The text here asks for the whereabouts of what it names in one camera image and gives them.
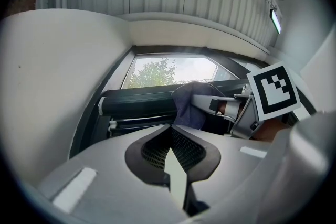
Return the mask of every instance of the ceiling light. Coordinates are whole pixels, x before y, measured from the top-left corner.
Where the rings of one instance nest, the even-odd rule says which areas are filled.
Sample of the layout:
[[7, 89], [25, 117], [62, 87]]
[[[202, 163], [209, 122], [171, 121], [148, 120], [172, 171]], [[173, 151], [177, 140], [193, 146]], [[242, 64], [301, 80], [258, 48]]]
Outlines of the ceiling light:
[[272, 22], [273, 22], [275, 28], [277, 29], [278, 33], [280, 33], [281, 32], [281, 25], [280, 25], [280, 22], [278, 20], [277, 15], [275, 14], [274, 9], [271, 9], [269, 17], [272, 19]]

